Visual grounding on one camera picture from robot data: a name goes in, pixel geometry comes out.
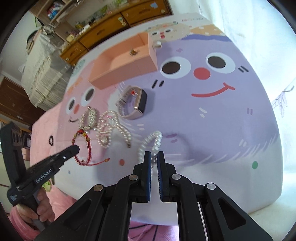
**pink box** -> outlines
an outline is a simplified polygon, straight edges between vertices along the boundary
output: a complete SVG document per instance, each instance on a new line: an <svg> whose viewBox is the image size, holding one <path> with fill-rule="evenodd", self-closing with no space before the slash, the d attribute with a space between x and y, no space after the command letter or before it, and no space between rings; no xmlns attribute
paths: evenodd
<svg viewBox="0 0 296 241"><path fill-rule="evenodd" d="M105 50L96 60L89 82L100 90L157 71L156 51L148 33L139 33Z"/></svg>

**wooden door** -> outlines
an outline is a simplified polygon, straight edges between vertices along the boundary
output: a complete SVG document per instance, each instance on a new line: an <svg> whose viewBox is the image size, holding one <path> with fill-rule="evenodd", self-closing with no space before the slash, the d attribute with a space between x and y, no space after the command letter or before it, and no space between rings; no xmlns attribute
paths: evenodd
<svg viewBox="0 0 296 241"><path fill-rule="evenodd" d="M7 117L30 126L45 111L41 108L36 108L30 102L22 87L4 78L0 84L0 112Z"/></svg>

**feather drawing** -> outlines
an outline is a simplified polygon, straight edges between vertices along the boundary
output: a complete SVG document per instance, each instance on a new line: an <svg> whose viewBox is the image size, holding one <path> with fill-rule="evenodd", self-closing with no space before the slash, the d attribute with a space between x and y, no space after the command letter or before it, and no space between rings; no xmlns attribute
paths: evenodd
<svg viewBox="0 0 296 241"><path fill-rule="evenodd" d="M292 86L291 89L287 90L285 88L282 93L272 102L272 108L275 109L279 107L279 110L281 112L281 117L284 117L285 114L285 107L287 107L287 99L286 99L286 93L291 92L294 89L294 86Z"/></svg>

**red bracelet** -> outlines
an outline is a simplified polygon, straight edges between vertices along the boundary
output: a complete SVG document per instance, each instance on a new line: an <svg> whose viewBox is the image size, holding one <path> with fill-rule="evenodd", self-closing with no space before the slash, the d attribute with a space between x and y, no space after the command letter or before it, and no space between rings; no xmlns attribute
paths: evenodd
<svg viewBox="0 0 296 241"><path fill-rule="evenodd" d="M77 155L74 156L75 161L77 162L78 165L80 166L88 166L89 162L91 161L91 157L92 157L92 152L91 152L91 139L88 137L87 133L80 129L79 131L77 131L74 134L74 137L72 139L72 146L75 145L75 139L77 138L78 135L81 135L83 137L85 137L85 140L87 142L87 160L79 160L79 158L77 157Z"/></svg>

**wooden drawer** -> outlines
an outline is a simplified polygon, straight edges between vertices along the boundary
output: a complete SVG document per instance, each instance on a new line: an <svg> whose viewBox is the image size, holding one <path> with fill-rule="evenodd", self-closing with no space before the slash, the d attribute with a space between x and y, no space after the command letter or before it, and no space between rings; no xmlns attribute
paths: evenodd
<svg viewBox="0 0 296 241"><path fill-rule="evenodd" d="M73 59L72 62L71 62L70 64L75 66L75 65L77 64L78 60L79 60L80 58L82 58L83 55L85 55L87 52L88 52L88 50L84 50L84 51L82 51L81 54L79 54L75 59Z"/></svg>
<svg viewBox="0 0 296 241"><path fill-rule="evenodd" d="M170 14L165 14L165 15L160 15L160 16L156 16L156 17L153 17L153 18L148 18L148 19L145 19L145 20L142 20L140 22L137 22L137 23L134 23L134 24L131 24L131 27L134 27L136 25L139 25L139 24L142 24L142 23L146 23L146 22L149 22L149 21L152 21L152 20L155 20L155 19L158 19L158 18L163 18L163 17L166 17L166 16L170 16Z"/></svg>
<svg viewBox="0 0 296 241"><path fill-rule="evenodd" d="M71 63L78 55L80 55L86 48L79 42L71 46L66 52L61 54L61 58Z"/></svg>
<svg viewBox="0 0 296 241"><path fill-rule="evenodd" d="M163 0L149 1L121 12L129 25L168 13Z"/></svg>
<svg viewBox="0 0 296 241"><path fill-rule="evenodd" d="M122 15L116 14L115 16L105 20L98 26L91 29L79 41L89 49L101 39L107 37L115 31L120 30L121 28L125 28L126 26L127 24L123 20Z"/></svg>

